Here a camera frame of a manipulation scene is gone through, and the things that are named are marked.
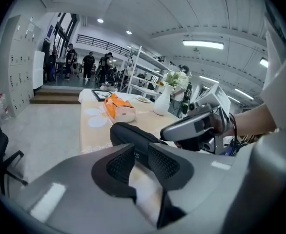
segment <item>orange and white package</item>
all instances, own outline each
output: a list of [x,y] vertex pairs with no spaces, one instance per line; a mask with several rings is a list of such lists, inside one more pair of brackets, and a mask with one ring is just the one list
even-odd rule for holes
[[116,94],[105,99],[104,108],[113,123],[128,123],[135,118],[135,108],[129,101],[123,101]]

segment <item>vase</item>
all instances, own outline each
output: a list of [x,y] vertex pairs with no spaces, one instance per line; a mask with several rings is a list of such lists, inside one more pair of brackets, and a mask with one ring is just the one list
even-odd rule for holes
[[164,115],[170,106],[170,94],[173,86],[165,85],[163,93],[158,97],[154,103],[153,111],[158,115]]

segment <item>fluorescent light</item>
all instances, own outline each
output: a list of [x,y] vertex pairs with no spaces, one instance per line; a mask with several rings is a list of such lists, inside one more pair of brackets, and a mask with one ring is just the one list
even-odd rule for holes
[[244,92],[242,92],[241,90],[238,90],[237,88],[235,89],[235,91],[241,93],[242,95],[245,95],[246,97],[248,97],[250,99],[254,99],[253,97],[249,96],[248,94],[245,94]]
[[194,41],[194,40],[183,40],[184,46],[198,46],[198,47],[208,47],[214,49],[223,49],[224,45],[221,42],[213,41]]
[[210,78],[207,78],[207,77],[204,77],[204,76],[200,76],[200,78],[219,83],[217,80],[213,80],[213,79],[210,79]]
[[234,100],[234,101],[236,101],[236,102],[238,102],[238,103],[240,103],[237,99],[234,99],[233,97],[231,97],[231,96],[228,96],[230,99],[232,99],[232,100]]
[[263,65],[266,68],[269,66],[269,62],[266,59],[264,59],[264,58],[261,58],[260,64]]

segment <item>white floor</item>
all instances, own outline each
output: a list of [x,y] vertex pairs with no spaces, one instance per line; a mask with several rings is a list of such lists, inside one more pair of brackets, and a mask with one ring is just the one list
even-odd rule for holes
[[[8,136],[6,157],[21,150],[25,156],[13,164],[28,182],[66,158],[80,154],[80,105],[31,104],[17,118],[1,125]],[[21,185],[9,179],[9,196]]]

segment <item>step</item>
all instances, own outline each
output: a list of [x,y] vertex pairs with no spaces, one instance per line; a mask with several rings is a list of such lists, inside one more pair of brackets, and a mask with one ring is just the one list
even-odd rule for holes
[[37,96],[79,96],[80,90],[41,88],[36,91]]
[[35,95],[30,104],[80,104],[78,96]]

